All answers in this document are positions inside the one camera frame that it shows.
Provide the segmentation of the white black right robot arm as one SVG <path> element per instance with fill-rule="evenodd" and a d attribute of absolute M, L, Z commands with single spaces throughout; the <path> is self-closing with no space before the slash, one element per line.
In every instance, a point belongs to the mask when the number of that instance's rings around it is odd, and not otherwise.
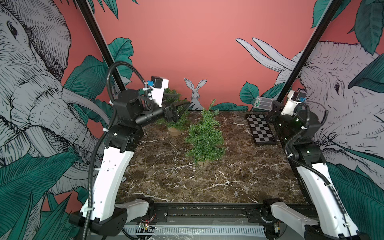
<path fill-rule="evenodd" d="M 311 138 L 324 125 L 306 101 L 272 102 L 268 117 L 274 120 L 288 162 L 293 165 L 315 206 L 318 219 L 299 213 L 278 199 L 265 200 L 267 214 L 305 240 L 368 240 L 347 212 L 329 174 L 324 155 Z"/>

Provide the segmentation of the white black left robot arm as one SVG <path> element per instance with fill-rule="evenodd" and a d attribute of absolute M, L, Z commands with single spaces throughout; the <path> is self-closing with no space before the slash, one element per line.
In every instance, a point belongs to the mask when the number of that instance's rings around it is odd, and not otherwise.
<path fill-rule="evenodd" d="M 122 87 L 115 97 L 112 92 L 111 73 L 119 66 L 128 67 L 143 83 L 144 94 L 138 90 Z M 116 206 L 116 198 L 123 175 L 142 137 L 143 127 L 165 119 L 178 122 L 189 108 L 189 102 L 176 102 L 177 95 L 165 94 L 168 80 L 152 77 L 145 81 L 141 74 L 129 63 L 118 61 L 107 71 L 107 90 L 113 115 L 102 137 L 94 148 L 88 172 L 88 198 L 80 211 L 70 215 L 69 222 L 82 232 L 78 240 L 87 239 L 90 233 L 114 237 L 127 222 L 147 216 L 152 220 L 154 211 L 151 201 L 138 199 Z"/>

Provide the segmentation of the clear battery box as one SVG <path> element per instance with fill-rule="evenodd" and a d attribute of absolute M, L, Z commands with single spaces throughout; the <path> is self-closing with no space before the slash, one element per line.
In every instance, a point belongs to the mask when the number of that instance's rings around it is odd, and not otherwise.
<path fill-rule="evenodd" d="M 265 97 L 256 97 L 254 99 L 253 108 L 262 111 L 270 111 L 272 109 L 273 99 Z"/>

